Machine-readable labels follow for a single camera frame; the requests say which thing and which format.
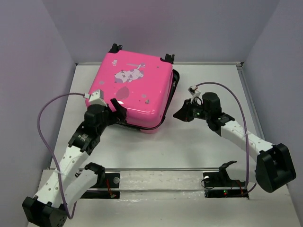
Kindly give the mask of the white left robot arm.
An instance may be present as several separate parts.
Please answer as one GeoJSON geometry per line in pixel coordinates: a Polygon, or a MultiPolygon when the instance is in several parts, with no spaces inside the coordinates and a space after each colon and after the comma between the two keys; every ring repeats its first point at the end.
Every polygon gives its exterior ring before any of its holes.
{"type": "Polygon", "coordinates": [[[105,181],[105,168],[93,162],[79,176],[76,173],[100,143],[105,128],[126,120],[126,108],[115,98],[110,100],[114,111],[102,98],[89,102],[84,120],[69,140],[61,161],[54,161],[56,169],[41,189],[22,203],[27,220],[39,227],[62,227],[67,219],[73,219],[81,196],[105,181]]]}

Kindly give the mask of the pink hard-shell suitcase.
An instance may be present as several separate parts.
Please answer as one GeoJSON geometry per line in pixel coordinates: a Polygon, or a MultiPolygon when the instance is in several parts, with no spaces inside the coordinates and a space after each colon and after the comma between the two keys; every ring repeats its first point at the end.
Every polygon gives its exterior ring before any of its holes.
{"type": "Polygon", "coordinates": [[[115,98],[126,109],[125,122],[118,124],[156,133],[163,124],[180,75],[173,69],[175,56],[165,57],[123,50],[113,44],[91,84],[89,94],[101,90],[112,111],[115,98]]]}

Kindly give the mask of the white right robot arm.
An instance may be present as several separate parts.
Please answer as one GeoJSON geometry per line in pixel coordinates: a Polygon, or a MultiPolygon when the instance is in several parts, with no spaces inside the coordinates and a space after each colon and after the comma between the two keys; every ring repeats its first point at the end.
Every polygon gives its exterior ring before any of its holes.
{"type": "Polygon", "coordinates": [[[222,111],[216,93],[204,93],[201,103],[197,102],[198,99],[197,96],[186,99],[173,117],[183,122],[205,120],[211,131],[245,151],[256,164],[254,170],[246,168],[244,182],[252,182],[272,193],[297,177],[290,151],[285,144],[275,145],[245,130],[233,117],[222,111]]]}

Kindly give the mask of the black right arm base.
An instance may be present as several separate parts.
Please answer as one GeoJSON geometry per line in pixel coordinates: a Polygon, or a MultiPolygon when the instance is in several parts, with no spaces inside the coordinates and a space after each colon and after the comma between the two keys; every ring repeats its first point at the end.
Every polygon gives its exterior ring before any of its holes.
{"type": "Polygon", "coordinates": [[[229,161],[223,163],[217,172],[203,173],[203,179],[200,184],[205,189],[206,198],[248,198],[248,190],[244,188],[245,181],[239,179],[232,180],[227,168],[237,163],[237,161],[229,161]]]}

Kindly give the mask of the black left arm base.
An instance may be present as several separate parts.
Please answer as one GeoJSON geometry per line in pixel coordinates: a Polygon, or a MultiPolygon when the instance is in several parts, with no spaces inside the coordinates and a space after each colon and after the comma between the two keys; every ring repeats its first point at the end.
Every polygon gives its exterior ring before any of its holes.
{"type": "Polygon", "coordinates": [[[103,182],[90,187],[82,199],[119,199],[120,198],[120,173],[106,172],[103,182]]]}

